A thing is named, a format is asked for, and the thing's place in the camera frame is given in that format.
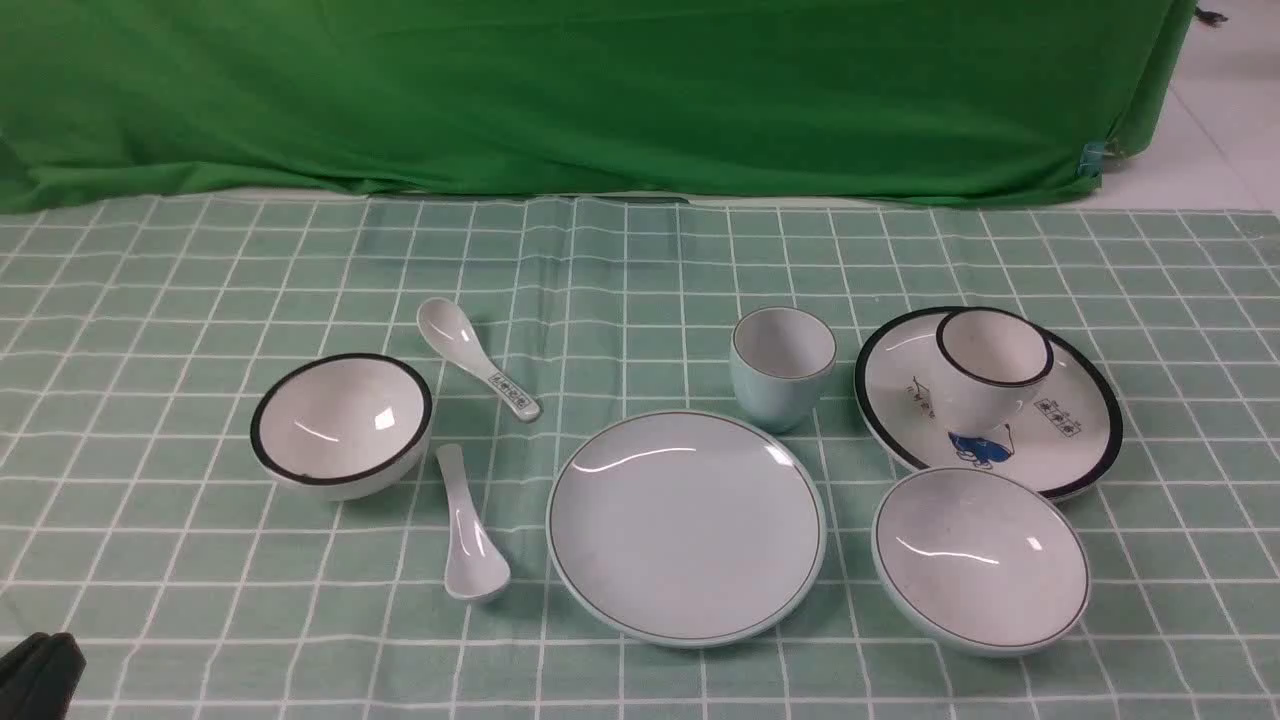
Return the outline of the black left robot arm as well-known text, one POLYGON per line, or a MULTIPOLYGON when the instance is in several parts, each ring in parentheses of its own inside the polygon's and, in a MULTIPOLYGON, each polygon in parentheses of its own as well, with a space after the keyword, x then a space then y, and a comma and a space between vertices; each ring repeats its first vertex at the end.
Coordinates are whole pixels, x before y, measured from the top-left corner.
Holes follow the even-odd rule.
POLYGON ((73 634, 31 634, 3 656, 1 717, 67 717, 86 664, 73 634))

